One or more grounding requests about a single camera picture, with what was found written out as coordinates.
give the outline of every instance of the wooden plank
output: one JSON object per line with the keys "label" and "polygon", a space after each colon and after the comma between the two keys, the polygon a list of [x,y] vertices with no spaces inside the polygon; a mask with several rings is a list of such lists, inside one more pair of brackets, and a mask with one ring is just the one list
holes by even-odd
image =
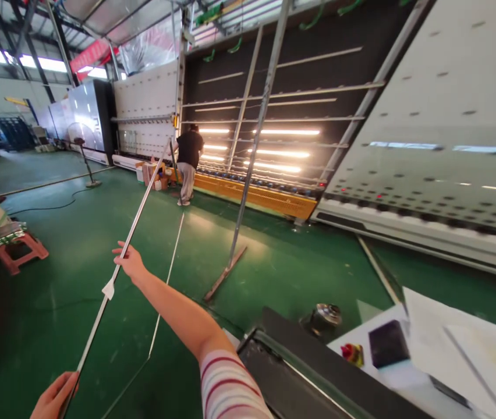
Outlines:
{"label": "wooden plank", "polygon": [[213,286],[211,287],[209,292],[206,294],[205,297],[203,297],[203,300],[206,303],[209,302],[209,300],[211,300],[213,298],[213,294],[215,294],[215,291],[217,291],[217,288],[219,288],[219,286],[223,283],[223,281],[226,279],[226,277],[229,276],[229,273],[231,272],[232,268],[235,267],[236,263],[242,257],[242,255],[244,254],[244,252],[246,251],[247,248],[248,248],[248,246],[244,246],[235,254],[235,257],[233,257],[233,259],[232,259],[231,267],[225,268],[225,270],[223,271],[223,273],[221,274],[219,279],[217,279],[217,281],[215,281],[215,283],[213,284]]}

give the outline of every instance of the striped sleeve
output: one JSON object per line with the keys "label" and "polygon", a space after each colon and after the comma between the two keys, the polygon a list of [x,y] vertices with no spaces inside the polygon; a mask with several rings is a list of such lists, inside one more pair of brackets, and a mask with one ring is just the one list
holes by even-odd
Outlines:
{"label": "striped sleeve", "polygon": [[205,419],[272,419],[258,385],[234,354],[216,350],[201,363]]}

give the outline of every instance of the hand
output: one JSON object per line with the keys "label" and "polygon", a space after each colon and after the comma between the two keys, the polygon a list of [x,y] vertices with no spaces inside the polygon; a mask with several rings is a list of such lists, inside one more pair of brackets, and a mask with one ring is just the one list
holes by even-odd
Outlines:
{"label": "hand", "polygon": [[112,253],[118,254],[118,256],[114,258],[114,263],[124,268],[124,272],[126,272],[135,283],[138,278],[141,278],[147,273],[143,261],[141,260],[141,255],[132,247],[132,245],[129,245],[127,247],[126,255],[124,258],[121,258],[119,255],[122,253],[124,242],[118,242],[118,245],[121,247],[112,250]]}
{"label": "hand", "polygon": [[60,375],[38,398],[31,419],[57,419],[78,378],[78,372],[67,371]]}

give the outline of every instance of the gray pants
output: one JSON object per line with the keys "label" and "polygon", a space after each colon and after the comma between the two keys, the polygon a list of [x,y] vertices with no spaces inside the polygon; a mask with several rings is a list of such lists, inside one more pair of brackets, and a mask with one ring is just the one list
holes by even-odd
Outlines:
{"label": "gray pants", "polygon": [[196,175],[196,170],[194,166],[188,163],[178,163],[178,171],[182,177],[182,190],[180,191],[180,196],[183,202],[188,202],[192,197],[192,191],[194,190],[194,177]]}

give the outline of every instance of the red banner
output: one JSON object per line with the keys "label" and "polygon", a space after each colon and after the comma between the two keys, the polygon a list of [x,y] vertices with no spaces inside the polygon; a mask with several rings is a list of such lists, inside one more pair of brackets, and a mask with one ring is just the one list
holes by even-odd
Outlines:
{"label": "red banner", "polygon": [[108,41],[95,40],[85,49],[85,51],[72,59],[69,65],[72,68],[72,71],[77,73],[84,67],[93,67],[98,61],[105,59],[107,56],[110,56],[110,45],[108,44]]}

